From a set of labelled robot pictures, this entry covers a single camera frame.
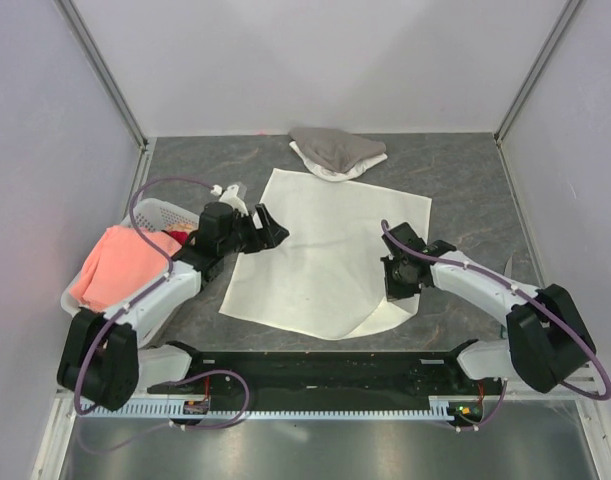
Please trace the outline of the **green handled knife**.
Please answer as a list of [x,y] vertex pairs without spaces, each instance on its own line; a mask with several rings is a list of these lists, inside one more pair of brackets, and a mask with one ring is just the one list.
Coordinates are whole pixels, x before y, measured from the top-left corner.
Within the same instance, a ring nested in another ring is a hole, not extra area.
[[[507,262],[505,264],[503,275],[505,277],[508,277],[509,279],[513,279],[513,267],[514,267],[514,255],[511,255],[508,258],[508,260],[507,260]],[[500,338],[502,340],[508,340],[509,339],[508,330],[507,330],[507,327],[505,325],[502,325],[500,327]]]

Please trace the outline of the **white cloth napkin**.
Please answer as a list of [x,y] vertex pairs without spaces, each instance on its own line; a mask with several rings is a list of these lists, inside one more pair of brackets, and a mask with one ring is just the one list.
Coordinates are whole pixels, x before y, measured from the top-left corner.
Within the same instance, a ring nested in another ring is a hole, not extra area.
[[430,198],[276,169],[261,202],[289,236],[237,258],[220,313],[323,340],[378,334],[418,313],[418,297],[386,298],[381,222],[426,238]]

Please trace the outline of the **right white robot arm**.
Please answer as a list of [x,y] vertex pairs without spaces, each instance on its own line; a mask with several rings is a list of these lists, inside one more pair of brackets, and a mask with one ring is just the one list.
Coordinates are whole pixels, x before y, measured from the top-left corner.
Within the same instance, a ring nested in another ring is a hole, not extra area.
[[415,298],[428,288],[460,297],[495,319],[505,338],[471,340],[443,368],[452,392],[468,392],[479,380],[517,378],[548,393],[596,357],[596,347],[569,292],[551,284],[539,288],[502,276],[455,246],[426,243],[407,222],[381,223],[389,253],[383,257],[386,298]]

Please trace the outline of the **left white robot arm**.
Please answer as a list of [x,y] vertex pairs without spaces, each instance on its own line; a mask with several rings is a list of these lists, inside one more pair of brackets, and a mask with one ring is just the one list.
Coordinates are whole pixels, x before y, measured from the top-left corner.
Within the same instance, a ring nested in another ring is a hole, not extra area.
[[219,200],[194,214],[158,199],[137,203],[105,232],[61,297],[73,318],[58,384],[111,411],[157,384],[196,392],[205,371],[189,351],[149,343],[222,272],[226,256],[273,249],[288,236],[262,204],[249,212],[242,200]]

